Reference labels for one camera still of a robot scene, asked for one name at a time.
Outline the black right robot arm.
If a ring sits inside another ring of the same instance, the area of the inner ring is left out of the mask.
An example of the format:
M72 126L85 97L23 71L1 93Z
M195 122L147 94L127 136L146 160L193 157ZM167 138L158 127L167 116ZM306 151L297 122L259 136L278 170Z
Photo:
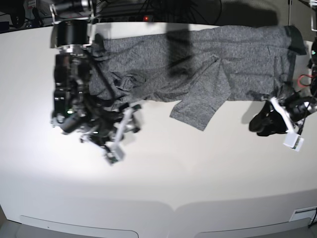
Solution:
M134 113L140 105L124 104L116 111L108 111L115 101L115 93L97 62L88 51L95 39L95 6L91 0L60 0L50 5L53 19L51 48L55 56L53 93L54 109L51 124L65 135L81 133L81 142L92 142L104 149L111 163L121 161L124 152L120 142L127 132L140 130ZM91 69L95 69L110 92L109 100L91 95Z

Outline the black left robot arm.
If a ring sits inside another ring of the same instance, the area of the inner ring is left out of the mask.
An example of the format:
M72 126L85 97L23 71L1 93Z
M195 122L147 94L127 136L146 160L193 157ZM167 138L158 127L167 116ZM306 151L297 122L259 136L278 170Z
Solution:
M264 106L249 123L249 131L257 136L291 134L300 138L307 117L317 111L317 42L308 49L294 25L287 25L291 38L289 46L289 71L273 92L263 96ZM294 75L297 56L309 56L308 72Z

